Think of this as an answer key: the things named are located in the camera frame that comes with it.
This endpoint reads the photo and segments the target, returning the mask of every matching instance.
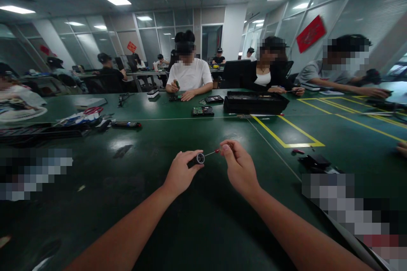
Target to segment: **red paper sign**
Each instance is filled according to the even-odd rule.
[[[137,49],[137,47],[136,47],[131,41],[128,42],[127,48],[128,48],[132,53],[134,53],[134,52],[136,51],[136,49]]]
[[[325,26],[323,25],[321,17],[318,15],[297,37],[300,53],[306,51],[325,34]]]
[[[41,50],[41,52],[43,52],[43,53],[45,53],[45,54],[47,54],[47,55],[49,55],[50,54],[50,49],[48,49],[46,46],[44,46],[44,45],[40,45],[39,46],[39,49]]]

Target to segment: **paper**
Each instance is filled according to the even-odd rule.
[[[331,90],[321,91],[320,93],[323,95],[345,95],[345,93],[338,92],[338,91],[331,91]]]

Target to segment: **black hat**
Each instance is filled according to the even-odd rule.
[[[106,53],[100,53],[98,54],[98,60],[102,63],[105,64],[107,63],[109,60],[111,60],[111,56],[107,55]]]
[[[328,51],[333,52],[360,52],[365,51],[372,43],[360,34],[343,35],[332,40]]]
[[[61,59],[56,57],[48,57],[47,63],[50,67],[59,68],[64,63]]]

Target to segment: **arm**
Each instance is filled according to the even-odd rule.
[[[231,184],[263,219],[298,270],[372,270],[264,191],[251,156],[239,142],[226,140],[221,146]]]
[[[203,164],[190,169],[187,166],[200,152],[203,150],[179,152],[163,186],[97,239],[65,271],[130,271],[166,209],[203,167]]]

